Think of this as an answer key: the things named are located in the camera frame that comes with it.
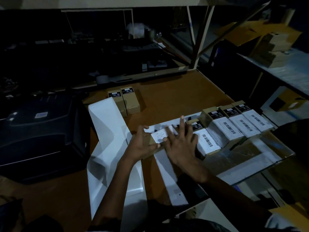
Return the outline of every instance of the right hand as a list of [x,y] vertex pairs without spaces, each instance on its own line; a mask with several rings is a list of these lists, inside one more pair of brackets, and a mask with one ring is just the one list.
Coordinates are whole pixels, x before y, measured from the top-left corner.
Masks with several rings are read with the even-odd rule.
[[170,160],[180,167],[196,182],[203,183],[207,180],[207,170],[195,157],[195,148],[198,143],[198,136],[193,134],[192,125],[189,125],[187,135],[184,128],[184,117],[180,118],[179,133],[174,134],[165,127],[168,138],[164,138],[164,147]]

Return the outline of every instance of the black printer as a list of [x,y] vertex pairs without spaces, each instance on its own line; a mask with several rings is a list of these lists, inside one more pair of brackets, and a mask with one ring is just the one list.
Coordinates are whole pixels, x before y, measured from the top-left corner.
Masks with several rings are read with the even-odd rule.
[[0,175],[30,184],[84,169],[90,124],[86,107],[73,95],[22,103],[0,128]]

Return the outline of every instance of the hand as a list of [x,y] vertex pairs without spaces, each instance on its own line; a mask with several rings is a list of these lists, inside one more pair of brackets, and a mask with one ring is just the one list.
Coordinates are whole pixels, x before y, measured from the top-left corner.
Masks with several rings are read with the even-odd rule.
[[148,146],[143,144],[144,137],[150,135],[150,133],[146,133],[144,129],[149,129],[149,126],[138,126],[137,133],[132,136],[129,145],[122,156],[123,159],[131,161],[133,165],[136,164],[137,161],[141,160],[149,152],[155,151],[160,147],[160,144],[157,143]]
[[184,135],[184,117],[180,118],[178,136],[165,127],[168,138],[164,138],[164,147],[171,161],[180,167],[196,182],[203,183],[207,179],[207,170],[195,157],[195,148],[198,143],[198,136],[193,134],[192,125],[189,125],[187,135]]

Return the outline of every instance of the black label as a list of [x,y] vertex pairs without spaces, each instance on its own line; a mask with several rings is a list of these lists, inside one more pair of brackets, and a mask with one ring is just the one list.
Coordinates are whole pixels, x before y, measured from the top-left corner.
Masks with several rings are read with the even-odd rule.
[[120,92],[114,92],[114,93],[108,93],[108,97],[121,97],[121,93]]
[[245,111],[249,111],[251,110],[250,107],[248,107],[245,103],[244,104],[240,104],[236,106],[238,110],[240,110],[241,112],[245,112]]
[[219,119],[221,117],[224,117],[223,114],[219,111],[213,111],[213,112],[209,112],[208,115],[211,116],[212,119]]
[[193,122],[192,124],[193,131],[204,128],[200,121]]
[[133,93],[134,90],[133,88],[127,88],[127,89],[122,89],[121,92],[122,94],[129,94],[129,93]]
[[223,110],[229,117],[239,115],[239,112],[233,107]]

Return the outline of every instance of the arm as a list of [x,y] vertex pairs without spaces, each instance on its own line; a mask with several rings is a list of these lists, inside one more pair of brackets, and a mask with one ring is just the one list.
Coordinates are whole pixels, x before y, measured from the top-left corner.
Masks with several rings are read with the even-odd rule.
[[150,151],[156,150],[160,144],[143,145],[144,132],[148,126],[140,125],[133,135],[125,153],[117,164],[113,179],[95,213],[88,231],[119,231],[125,203],[129,176],[137,161]]
[[168,128],[165,129],[168,139],[164,139],[164,145],[171,161],[200,184],[220,211],[240,232],[263,231],[271,213],[201,165],[194,154],[198,137],[193,134],[192,126],[188,127],[185,135],[183,116],[180,119],[177,137]]

